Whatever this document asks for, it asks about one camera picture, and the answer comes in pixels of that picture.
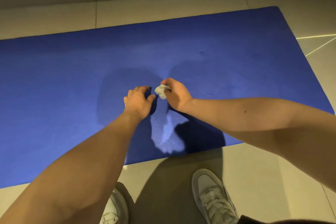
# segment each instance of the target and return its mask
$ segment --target hand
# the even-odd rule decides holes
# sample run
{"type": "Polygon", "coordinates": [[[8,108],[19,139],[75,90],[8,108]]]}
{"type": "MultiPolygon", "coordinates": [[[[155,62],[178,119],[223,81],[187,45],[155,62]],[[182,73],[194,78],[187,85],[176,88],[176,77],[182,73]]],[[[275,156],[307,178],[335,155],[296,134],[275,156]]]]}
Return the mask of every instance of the hand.
{"type": "Polygon", "coordinates": [[[145,99],[145,92],[149,89],[148,86],[139,86],[128,91],[128,95],[124,97],[125,110],[132,116],[136,116],[141,120],[145,119],[149,114],[155,95],[150,95],[145,99]]]}
{"type": "Polygon", "coordinates": [[[165,90],[168,103],[179,112],[187,112],[187,106],[193,99],[187,88],[173,78],[165,79],[161,84],[168,84],[171,88],[165,90]]]}

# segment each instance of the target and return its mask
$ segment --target blue yoga mat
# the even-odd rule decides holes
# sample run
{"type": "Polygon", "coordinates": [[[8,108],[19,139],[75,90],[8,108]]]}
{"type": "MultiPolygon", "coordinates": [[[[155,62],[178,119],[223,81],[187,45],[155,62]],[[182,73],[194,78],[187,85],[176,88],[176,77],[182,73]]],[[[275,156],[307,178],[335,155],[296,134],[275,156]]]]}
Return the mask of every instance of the blue yoga mat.
{"type": "MultiPolygon", "coordinates": [[[[129,89],[169,76],[195,98],[283,98],[333,113],[277,7],[2,40],[0,59],[0,187],[31,182],[115,119],[129,89]]],[[[126,164],[240,143],[166,100],[152,109],[126,164]]]]}

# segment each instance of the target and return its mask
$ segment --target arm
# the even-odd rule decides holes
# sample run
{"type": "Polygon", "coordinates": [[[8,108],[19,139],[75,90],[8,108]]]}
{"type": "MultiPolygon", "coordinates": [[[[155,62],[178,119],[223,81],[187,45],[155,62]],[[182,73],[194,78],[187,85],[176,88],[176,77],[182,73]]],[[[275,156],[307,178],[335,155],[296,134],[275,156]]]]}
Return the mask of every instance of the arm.
{"type": "Polygon", "coordinates": [[[167,100],[245,143],[275,153],[336,191],[336,117],[292,101],[270,98],[193,99],[168,78],[167,100]]]}
{"type": "Polygon", "coordinates": [[[124,112],[48,166],[0,223],[62,223],[102,199],[106,203],[124,165],[130,139],[155,98],[150,95],[145,99],[147,89],[129,90],[124,112]]]}

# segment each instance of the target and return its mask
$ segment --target shoelace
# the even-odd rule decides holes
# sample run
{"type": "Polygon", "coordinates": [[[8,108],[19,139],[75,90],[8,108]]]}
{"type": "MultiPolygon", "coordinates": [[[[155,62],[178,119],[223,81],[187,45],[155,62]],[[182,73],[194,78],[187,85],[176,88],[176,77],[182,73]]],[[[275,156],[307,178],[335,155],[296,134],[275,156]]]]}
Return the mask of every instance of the shoelace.
{"type": "Polygon", "coordinates": [[[220,188],[210,188],[199,198],[208,212],[212,224],[224,223],[225,215],[229,215],[232,220],[237,218],[229,202],[223,198],[220,188]]]}
{"type": "Polygon", "coordinates": [[[118,216],[114,213],[106,213],[101,219],[103,220],[103,224],[115,224],[118,221],[118,216]]]}

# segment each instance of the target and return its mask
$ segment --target right hand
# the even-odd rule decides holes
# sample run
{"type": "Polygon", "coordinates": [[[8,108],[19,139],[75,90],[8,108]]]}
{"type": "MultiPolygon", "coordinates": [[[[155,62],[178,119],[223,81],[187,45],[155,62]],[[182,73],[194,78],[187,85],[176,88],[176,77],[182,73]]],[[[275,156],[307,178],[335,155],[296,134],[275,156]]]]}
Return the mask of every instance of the right hand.
{"type": "Polygon", "coordinates": [[[188,105],[193,100],[187,88],[181,82],[173,78],[164,79],[161,84],[168,84],[171,88],[171,90],[165,90],[168,103],[175,110],[186,113],[188,105]]]}

